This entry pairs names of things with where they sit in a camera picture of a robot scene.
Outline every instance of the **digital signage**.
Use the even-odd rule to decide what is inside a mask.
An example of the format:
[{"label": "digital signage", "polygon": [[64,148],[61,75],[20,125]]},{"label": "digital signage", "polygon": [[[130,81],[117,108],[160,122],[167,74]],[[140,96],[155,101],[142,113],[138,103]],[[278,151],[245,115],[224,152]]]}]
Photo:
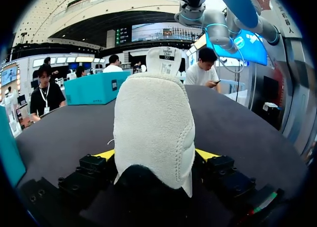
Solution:
[{"label": "digital signage", "polygon": [[10,82],[16,80],[17,77],[17,66],[8,68],[7,70],[2,71],[1,74],[1,86],[4,86]]},{"label": "digital signage", "polygon": [[120,46],[131,42],[131,27],[123,27],[116,29],[115,45]]},{"label": "digital signage", "polygon": [[186,27],[177,22],[148,23],[132,26],[132,42],[152,40],[194,40],[201,28]]},{"label": "digital signage", "polygon": [[234,54],[221,48],[219,45],[213,45],[209,41],[208,32],[206,32],[206,44],[208,48],[214,49],[214,51],[221,57],[232,57],[239,60],[256,62],[264,66],[267,65],[267,53],[263,46],[263,38],[259,36],[260,40],[250,31],[241,30],[240,34],[234,39],[236,46],[239,48],[243,59],[239,51]]}]

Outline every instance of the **black shirt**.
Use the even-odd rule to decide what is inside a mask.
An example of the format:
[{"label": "black shirt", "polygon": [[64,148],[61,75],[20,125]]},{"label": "black shirt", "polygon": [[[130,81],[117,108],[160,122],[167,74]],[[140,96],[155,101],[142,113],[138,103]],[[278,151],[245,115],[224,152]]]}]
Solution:
[{"label": "black shirt", "polygon": [[[42,91],[46,92],[47,89],[48,87],[43,88]],[[50,107],[50,111],[58,108],[59,104],[65,101],[65,97],[56,83],[50,84],[50,90],[49,90],[49,94],[47,95],[47,100],[48,100],[48,106]],[[43,97],[41,95],[40,87],[37,87],[31,95],[30,113],[31,114],[38,113],[39,116],[41,116],[44,114],[45,106],[46,106],[46,103],[43,100]]]}]

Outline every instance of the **suede material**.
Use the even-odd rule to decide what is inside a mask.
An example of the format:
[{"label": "suede material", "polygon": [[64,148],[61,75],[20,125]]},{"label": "suede material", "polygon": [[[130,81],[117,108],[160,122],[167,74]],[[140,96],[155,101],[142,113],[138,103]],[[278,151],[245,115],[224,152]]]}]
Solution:
[{"label": "suede material", "polygon": [[120,88],[114,115],[119,175],[143,165],[167,186],[180,188],[195,157],[194,119],[184,85],[164,74],[132,75]]}]

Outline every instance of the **teal box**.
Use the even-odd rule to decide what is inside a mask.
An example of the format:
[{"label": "teal box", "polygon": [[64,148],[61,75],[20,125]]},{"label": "teal box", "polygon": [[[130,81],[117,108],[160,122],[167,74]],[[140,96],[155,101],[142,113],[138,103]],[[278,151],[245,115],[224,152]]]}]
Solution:
[{"label": "teal box", "polygon": [[118,95],[129,72],[107,72],[84,76],[64,83],[67,105],[105,105]]},{"label": "teal box", "polygon": [[11,132],[5,108],[2,106],[0,106],[0,134],[1,162],[9,182],[15,187],[25,174],[25,166],[21,160],[15,138]]}]

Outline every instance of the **yellow bracket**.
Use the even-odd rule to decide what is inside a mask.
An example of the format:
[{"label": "yellow bracket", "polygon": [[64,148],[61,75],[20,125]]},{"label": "yellow bracket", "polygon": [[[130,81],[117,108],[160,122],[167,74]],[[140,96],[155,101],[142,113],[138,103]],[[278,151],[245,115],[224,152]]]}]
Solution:
[{"label": "yellow bracket", "polygon": [[[211,159],[212,157],[220,157],[217,154],[212,154],[212,153],[208,153],[206,151],[200,150],[200,149],[196,149],[197,153],[199,153],[200,156],[202,156],[202,158],[207,161],[207,159]],[[100,156],[102,158],[105,158],[107,161],[109,158],[111,158],[111,156],[114,155],[114,149],[109,150],[107,152],[101,153],[101,154],[96,154],[94,156]]]}]

